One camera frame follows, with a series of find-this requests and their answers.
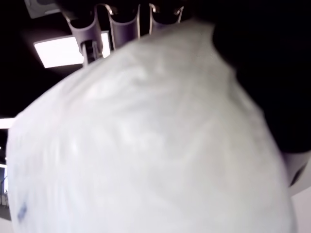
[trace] white cloth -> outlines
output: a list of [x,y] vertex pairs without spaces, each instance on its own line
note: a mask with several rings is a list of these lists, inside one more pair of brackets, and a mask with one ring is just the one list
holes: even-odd
[[15,233],[296,232],[282,159],[212,31],[130,43],[17,117]]

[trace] blue mark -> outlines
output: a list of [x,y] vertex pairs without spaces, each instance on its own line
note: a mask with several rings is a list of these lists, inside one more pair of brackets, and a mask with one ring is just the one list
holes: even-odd
[[26,213],[27,213],[27,205],[24,202],[17,215],[19,222],[21,222],[25,218]]

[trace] fluorescent light panel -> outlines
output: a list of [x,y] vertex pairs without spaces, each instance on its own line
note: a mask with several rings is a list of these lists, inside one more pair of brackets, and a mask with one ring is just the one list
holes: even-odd
[[[102,33],[102,41],[105,58],[110,55],[108,33]],[[84,58],[74,37],[37,42],[34,46],[45,68],[83,63]]]
[[15,118],[0,119],[0,129],[9,129],[13,125],[14,122],[15,122]]

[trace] white fabric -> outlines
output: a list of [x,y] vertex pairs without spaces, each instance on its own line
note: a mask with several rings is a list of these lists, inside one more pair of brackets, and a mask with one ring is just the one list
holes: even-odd
[[15,233],[295,233],[261,113],[189,21],[79,70],[9,131]]

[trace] fluorescent light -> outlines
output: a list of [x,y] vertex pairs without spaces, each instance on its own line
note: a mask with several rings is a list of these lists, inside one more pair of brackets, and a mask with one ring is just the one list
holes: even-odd
[[0,129],[9,129],[15,121],[15,118],[0,119]]
[[[102,33],[102,41],[105,58],[110,55],[108,33]],[[84,59],[76,39],[72,36],[37,42],[34,46],[45,68],[81,64]]]

